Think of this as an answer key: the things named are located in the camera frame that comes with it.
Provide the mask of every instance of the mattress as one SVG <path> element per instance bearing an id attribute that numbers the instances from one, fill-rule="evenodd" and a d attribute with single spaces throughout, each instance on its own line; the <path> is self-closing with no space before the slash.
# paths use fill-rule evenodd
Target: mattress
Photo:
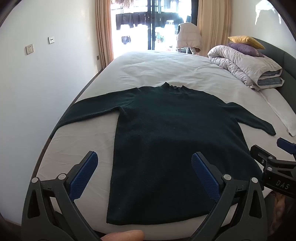
<path id="1" fill-rule="evenodd" d="M 273 137 L 263 130 L 240 123 L 248 147 L 256 144 L 278 159 L 294 160 L 276 146 L 279 137 L 291 142 L 295 142 L 295 139 L 288 134 L 286 127 L 264 98 L 205 57 L 157 51 L 125 54 L 115 59 L 78 101 L 134 87 L 161 86 L 164 82 L 207 92 L 226 103 L 240 104 L 257 117 L 271 123 L 276 131 L 276 136 Z M 109 113 L 59 128 L 46 150 L 37 176 L 41 180 L 54 179 L 60 173 L 67 173 L 88 151 L 95 151 L 99 157 L 98 167 L 81 198 L 75 200 L 80 212 L 94 230 L 111 233 L 140 229 L 145 232 L 146 240 L 171 240 L 191 236 L 205 216 L 158 225 L 117 226 L 106 223 L 118 115 L 116 112 Z M 265 188 L 264 196 L 269 192 L 270 189 Z M 53 205 L 59 210 L 55 200 Z M 235 207 L 236 205 L 231 207 L 224 225 L 230 222 Z"/>

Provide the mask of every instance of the electrical socket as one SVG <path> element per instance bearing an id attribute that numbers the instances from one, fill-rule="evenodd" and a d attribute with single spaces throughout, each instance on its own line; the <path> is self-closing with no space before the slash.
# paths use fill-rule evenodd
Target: electrical socket
<path id="1" fill-rule="evenodd" d="M 27 50 L 27 54 L 33 53 L 34 52 L 33 44 L 26 46 L 26 50 Z"/>
<path id="2" fill-rule="evenodd" d="M 49 44 L 54 43 L 54 36 L 48 37 Z"/>

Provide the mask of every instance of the gray headboard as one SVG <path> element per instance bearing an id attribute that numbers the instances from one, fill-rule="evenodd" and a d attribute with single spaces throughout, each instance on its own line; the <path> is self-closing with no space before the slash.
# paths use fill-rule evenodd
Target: gray headboard
<path id="1" fill-rule="evenodd" d="M 296 59 L 278 47 L 260 39 L 256 40 L 265 47 L 264 50 L 259 51 L 273 59 L 283 68 L 281 77 L 285 80 L 285 83 L 282 87 L 277 88 L 277 90 L 296 113 Z"/>

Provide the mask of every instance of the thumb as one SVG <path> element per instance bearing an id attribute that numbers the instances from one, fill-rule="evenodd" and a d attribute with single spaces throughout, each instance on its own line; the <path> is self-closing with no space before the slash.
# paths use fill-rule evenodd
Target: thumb
<path id="1" fill-rule="evenodd" d="M 122 233 L 110 233 L 101 238 L 103 241 L 143 241 L 144 232 L 131 230 Z"/>

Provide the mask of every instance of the sweater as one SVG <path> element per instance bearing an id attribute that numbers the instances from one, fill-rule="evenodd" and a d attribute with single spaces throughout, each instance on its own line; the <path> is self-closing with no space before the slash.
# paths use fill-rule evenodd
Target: sweater
<path id="1" fill-rule="evenodd" d="M 200 151 L 235 179 L 261 178 L 238 124 L 275 135 L 236 103 L 168 83 L 83 99 L 57 128 L 118 111 L 107 223 L 161 224 L 208 214 L 215 204 L 191 166 Z"/>

